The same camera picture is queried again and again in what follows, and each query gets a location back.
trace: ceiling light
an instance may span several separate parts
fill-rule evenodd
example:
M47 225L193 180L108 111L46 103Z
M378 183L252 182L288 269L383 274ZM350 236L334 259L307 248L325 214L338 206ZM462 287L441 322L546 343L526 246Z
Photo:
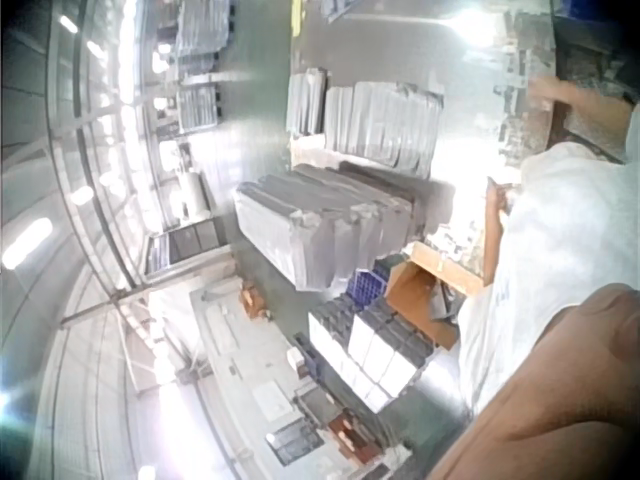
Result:
M84 205L93 198L93 188L85 185L71 194L71 201L76 205Z
M100 125L102 125L102 130L104 130L105 135L111 135L113 133L113 123L111 122L110 115L100 117L98 119L98 122L100 122Z
M153 73L162 73L169 68L169 64L160 58L158 52L153 52L151 68L153 69Z
M153 107L156 110L164 110L169 105L169 102L166 98L158 97L153 99Z
M156 469L151 465L145 465L138 471L138 480L156 480Z
M111 185L109 185L109 191L116 197L124 198L127 196L127 187L119 178L117 178Z
M107 54L104 52L104 50L100 48L100 46L97 43L89 40L87 42L87 47L89 48L89 51L93 53L96 57L98 57L100 60L106 60Z
M108 187L117 179L118 179L118 176L114 172L105 172L102 175L100 175L100 183L105 187Z
M22 232L2 254L2 263L8 270L15 269L45 238L51 235L53 225L48 218L39 218Z
M60 17L60 23L62 24L62 26L64 28L69 30L71 33L78 33L78 27L76 27L75 23L73 23L71 20L69 20L69 17L66 17L65 15L62 15Z

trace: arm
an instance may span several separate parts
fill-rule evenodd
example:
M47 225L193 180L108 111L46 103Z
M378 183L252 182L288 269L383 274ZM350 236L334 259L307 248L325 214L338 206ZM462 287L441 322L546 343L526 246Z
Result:
M639 372L640 294L607 286L542 338L429 479L638 478L615 471L636 465Z
M585 119L607 128L624 142L631 124L633 107L627 102L563 82L555 77L541 77L529 84L533 97L565 103Z
M485 208L485 239L484 239L484 286L493 284L500 257L500 241L504 230L500 223L500 210L506 203L504 191L493 180L489 179L487 189L487 204Z

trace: floor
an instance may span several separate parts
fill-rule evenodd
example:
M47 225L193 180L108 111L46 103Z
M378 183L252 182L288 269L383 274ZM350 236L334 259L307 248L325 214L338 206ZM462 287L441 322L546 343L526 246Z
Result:
M241 181L288 168L288 137L284 131L289 79L289 0L253 0L236 7L236 28L231 43L221 52L219 70L228 81L220 84L223 122L215 131L192 141L194 160L204 171L214 210L224 220L241 272L260 286L274 321L292 337L307 330L307 311L322 302L318 294L296 292L291 284L238 231L232 210L232 192ZM356 397L337 375L327 383L347 402ZM438 445L457 436L462 420L417 389L388 407L371 422L390 443L405 441L421 451L424 462L437 460Z

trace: worker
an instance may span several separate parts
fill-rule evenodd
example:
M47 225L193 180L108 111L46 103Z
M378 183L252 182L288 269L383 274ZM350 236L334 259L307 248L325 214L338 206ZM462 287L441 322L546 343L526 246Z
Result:
M626 136L627 159L564 143L526 160L504 227L489 187L486 287L458 319L477 417L433 479L610 478L640 427L640 109L550 77L530 94Z

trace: table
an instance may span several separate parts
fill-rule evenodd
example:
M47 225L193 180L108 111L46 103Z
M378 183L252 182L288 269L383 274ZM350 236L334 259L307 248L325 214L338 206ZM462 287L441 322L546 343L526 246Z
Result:
M447 23L473 3L365 0L331 24L317 2L303 3L291 72L320 67L329 72L329 86L406 82L444 95L425 182L432 193L422 251L453 262L478 285L486 178L517 182L523 160L546 149L552 106L531 101L527 84L531 77L555 74L556 56L548 0L477 0L495 27L489 48L472 46L467 33ZM294 142L294 163L327 166L345 158L323 150L322 139L304 141L310 140L315 145L302 149Z

